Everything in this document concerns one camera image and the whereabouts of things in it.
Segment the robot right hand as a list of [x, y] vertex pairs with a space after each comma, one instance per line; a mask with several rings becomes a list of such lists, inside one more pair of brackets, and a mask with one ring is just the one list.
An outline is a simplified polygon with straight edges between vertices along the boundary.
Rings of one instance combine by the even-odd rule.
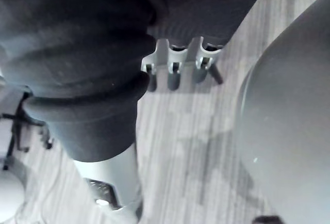
[[143, 59], [159, 39], [197, 37], [224, 46], [256, 0], [1, 0], [4, 79], [31, 96], [74, 161], [93, 200], [121, 223], [138, 223], [143, 197], [136, 148]]

